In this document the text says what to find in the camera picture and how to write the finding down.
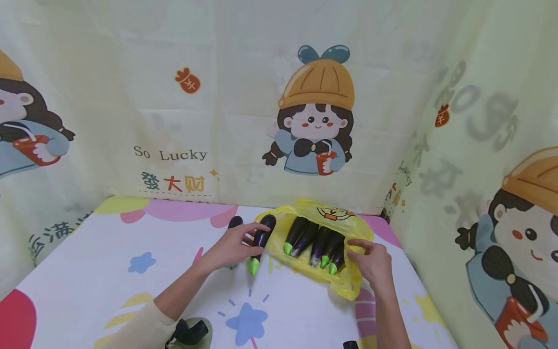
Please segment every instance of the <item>fabric wall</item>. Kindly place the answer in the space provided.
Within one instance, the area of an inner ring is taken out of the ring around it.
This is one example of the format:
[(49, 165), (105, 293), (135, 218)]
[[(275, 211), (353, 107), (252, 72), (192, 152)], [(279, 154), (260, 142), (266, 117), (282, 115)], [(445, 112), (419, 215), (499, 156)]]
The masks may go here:
[(557, 11), (469, 8), (386, 198), (462, 348), (558, 348)]
[(464, 7), (0, 0), (0, 297), (112, 194), (380, 213)]

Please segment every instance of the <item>pink shape print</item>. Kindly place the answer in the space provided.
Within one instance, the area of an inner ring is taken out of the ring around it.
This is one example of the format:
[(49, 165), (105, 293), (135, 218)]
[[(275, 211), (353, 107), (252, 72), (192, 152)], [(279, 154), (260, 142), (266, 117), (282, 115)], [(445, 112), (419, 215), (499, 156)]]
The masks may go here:
[(139, 209), (137, 211), (126, 212), (120, 214), (120, 219), (124, 223), (136, 223), (139, 221), (143, 216), (145, 216), (145, 211), (143, 209)]
[(378, 216), (361, 216), (361, 217), (363, 220), (366, 221), (366, 223), (368, 223), (370, 228), (372, 228), (372, 231), (374, 232), (375, 235), (378, 235), (382, 239), (386, 240), (386, 242), (389, 242), (395, 247), (403, 248), (401, 247), (399, 240), (397, 239), (397, 237), (395, 237), (393, 230), (391, 230), (391, 227), (389, 226), (389, 224), (386, 222), (385, 219)]
[(196, 254), (196, 256), (194, 257), (194, 261), (192, 262), (192, 264), (196, 263), (196, 261), (198, 259), (201, 258), (201, 256), (204, 254), (204, 248), (200, 247), (200, 249), (198, 250), (198, 253)]
[(211, 225), (222, 228), (235, 216), (237, 210), (237, 205), (151, 199), (143, 209), (122, 213), (120, 218), (124, 223), (135, 223), (145, 214), (170, 222), (194, 222), (211, 218)]
[(25, 293), (15, 289), (0, 302), (2, 348), (31, 348), (36, 326), (35, 306)]
[(230, 220), (237, 214), (238, 206), (231, 206), (225, 212), (211, 217), (211, 225), (215, 228), (223, 228), (228, 225)]
[(365, 288), (360, 288), (360, 294), (354, 303), (355, 318), (359, 338), (376, 335), (376, 298)]

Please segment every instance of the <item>blue star print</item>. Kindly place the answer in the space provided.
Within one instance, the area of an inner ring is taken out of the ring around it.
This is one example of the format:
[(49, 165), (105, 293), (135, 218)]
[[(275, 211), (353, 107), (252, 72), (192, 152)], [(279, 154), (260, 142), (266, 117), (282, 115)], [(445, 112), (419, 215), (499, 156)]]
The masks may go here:
[(143, 274), (147, 271), (147, 269), (155, 264), (157, 260), (151, 257), (151, 252), (145, 252), (141, 256), (134, 257), (130, 259), (130, 267), (128, 268), (128, 272), (137, 272), (139, 274)]
[(245, 345), (250, 338), (262, 338), (265, 330), (263, 322), (267, 319), (267, 313), (263, 310), (253, 309), (248, 303), (242, 304), (240, 314), (231, 317), (225, 322), (227, 327), (237, 331), (235, 344)]

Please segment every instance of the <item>right hand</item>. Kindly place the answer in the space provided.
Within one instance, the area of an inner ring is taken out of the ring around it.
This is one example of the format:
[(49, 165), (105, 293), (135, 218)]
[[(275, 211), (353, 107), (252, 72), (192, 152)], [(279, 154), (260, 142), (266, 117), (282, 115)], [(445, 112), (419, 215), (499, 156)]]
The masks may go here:
[(277, 125), (277, 122), (274, 122), (273, 125), (267, 128), (267, 135), (271, 138), (275, 138), (277, 132), (279, 132), (279, 126)]
[(391, 269), (391, 255), (384, 245), (368, 240), (349, 240), (351, 246), (364, 249), (364, 254), (347, 249), (347, 256), (355, 261), (362, 276), (375, 294), (395, 291)]

